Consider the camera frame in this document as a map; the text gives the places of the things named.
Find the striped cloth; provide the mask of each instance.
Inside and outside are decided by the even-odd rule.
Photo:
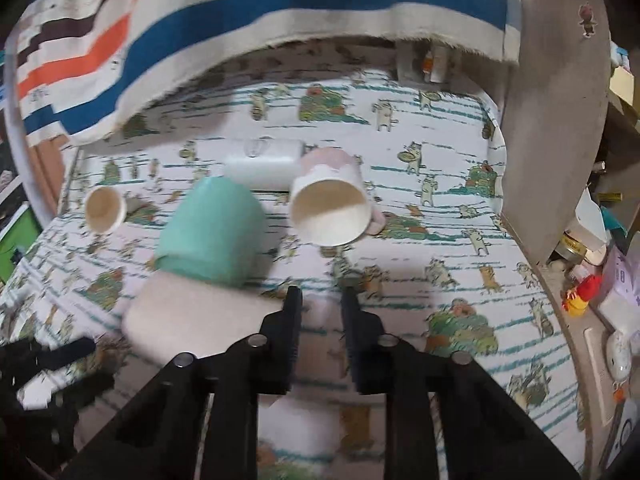
[[[18,30],[29,144],[86,144],[211,66],[285,41],[437,38],[517,62],[520,0],[35,0]]]

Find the shelf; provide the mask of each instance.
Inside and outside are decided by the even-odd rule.
[[[9,182],[7,187],[0,191],[0,204],[2,204],[2,202],[9,198],[9,195],[11,195],[11,193],[14,192],[18,188],[18,186],[20,186],[20,184],[22,184],[22,179],[20,178],[20,175],[18,175],[11,182]]]

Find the paper cup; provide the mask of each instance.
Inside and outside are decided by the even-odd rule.
[[[113,233],[142,201],[125,197],[113,186],[96,186],[84,199],[84,220],[91,231],[98,234]]]
[[[333,247],[364,232],[378,234],[384,216],[373,207],[354,158],[338,148],[318,148],[300,160],[290,191],[291,224],[301,239]]]

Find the mug handle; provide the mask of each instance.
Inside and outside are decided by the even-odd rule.
[[[365,232],[368,235],[375,236],[385,228],[385,224],[385,216],[380,211],[378,211],[377,207],[374,207],[371,212],[371,222],[369,222],[369,225],[367,226]]]

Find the orange stripe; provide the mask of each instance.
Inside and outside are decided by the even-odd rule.
[[[18,83],[18,98],[22,99],[39,85],[78,77],[94,72],[105,63],[124,43],[129,31],[130,13],[124,14],[114,25],[105,30],[84,56],[50,61],[35,68]]]
[[[51,61],[36,68],[18,84],[18,96],[22,99],[31,89],[80,75],[94,72],[117,52],[129,30],[129,15],[126,14],[105,30],[91,50],[84,56]]]

